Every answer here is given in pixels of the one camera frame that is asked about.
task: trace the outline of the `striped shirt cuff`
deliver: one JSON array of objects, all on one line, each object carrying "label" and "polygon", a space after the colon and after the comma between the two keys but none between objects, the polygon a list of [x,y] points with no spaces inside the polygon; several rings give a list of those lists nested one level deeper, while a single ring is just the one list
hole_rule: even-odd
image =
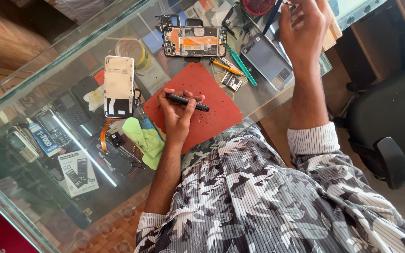
[{"label": "striped shirt cuff", "polygon": [[145,228],[160,227],[164,220],[165,214],[144,212],[142,213],[142,216],[140,216],[139,228],[137,231]]},{"label": "striped shirt cuff", "polygon": [[340,149],[333,122],[310,129],[289,129],[287,138],[294,154],[332,153]]}]

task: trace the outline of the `black and white shirt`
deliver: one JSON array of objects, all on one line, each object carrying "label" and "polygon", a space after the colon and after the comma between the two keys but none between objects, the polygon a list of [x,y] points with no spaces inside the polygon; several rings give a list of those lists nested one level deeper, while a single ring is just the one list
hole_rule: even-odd
[{"label": "black and white shirt", "polygon": [[405,252],[405,221],[339,150],[333,123],[288,139],[297,170],[257,129],[190,152],[169,213],[142,214],[135,251]]}]

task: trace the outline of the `hand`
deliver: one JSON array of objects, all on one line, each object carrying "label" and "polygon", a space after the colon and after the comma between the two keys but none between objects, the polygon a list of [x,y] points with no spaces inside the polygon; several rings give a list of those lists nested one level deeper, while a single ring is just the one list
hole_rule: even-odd
[{"label": "hand", "polygon": [[285,52],[292,62],[295,76],[299,73],[319,75],[318,59],[321,54],[324,36],[332,23],[327,0],[292,0],[299,4],[293,15],[299,15],[290,23],[290,9],[281,7],[280,39]]},{"label": "hand", "polygon": [[[167,93],[186,97],[190,101],[188,105],[172,102],[166,98]],[[174,89],[162,89],[157,96],[157,100],[162,107],[163,116],[165,117],[166,143],[180,145],[180,149],[182,148],[190,129],[190,118],[195,111],[196,103],[201,103],[204,98],[204,95],[193,96],[186,89],[177,92]]]}]

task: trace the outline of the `yellow screwdriver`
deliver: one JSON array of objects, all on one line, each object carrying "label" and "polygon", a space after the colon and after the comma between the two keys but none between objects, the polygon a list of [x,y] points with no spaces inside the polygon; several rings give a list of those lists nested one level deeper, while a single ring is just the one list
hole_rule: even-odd
[{"label": "yellow screwdriver", "polygon": [[231,68],[231,67],[222,65],[222,64],[219,63],[218,61],[214,61],[213,58],[210,59],[210,63],[213,63],[213,64],[215,64],[215,65],[218,65],[218,66],[220,66],[220,67],[222,67],[222,68],[225,68],[225,69],[227,69],[228,71],[230,71],[230,72],[232,72],[232,73],[234,73],[234,74],[236,74],[236,75],[243,76],[243,73],[242,73],[242,72],[240,72],[240,71],[238,71],[238,70],[236,70],[236,69],[233,69],[233,68]]}]

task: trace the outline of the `green pry tool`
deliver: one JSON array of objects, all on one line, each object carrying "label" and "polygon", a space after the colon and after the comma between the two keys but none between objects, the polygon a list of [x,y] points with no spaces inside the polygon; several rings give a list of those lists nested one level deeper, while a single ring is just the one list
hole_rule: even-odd
[{"label": "green pry tool", "polygon": [[252,83],[252,85],[257,86],[256,81],[254,80],[254,78],[251,76],[251,74],[249,73],[248,69],[245,67],[245,65],[243,64],[242,60],[240,60],[239,55],[232,50],[232,48],[230,48],[230,46],[228,44],[226,44],[229,52],[231,53],[231,56],[233,58],[233,60],[237,63],[237,65],[241,68],[241,70],[243,71],[243,73],[245,73],[245,76],[249,79],[249,81]]}]

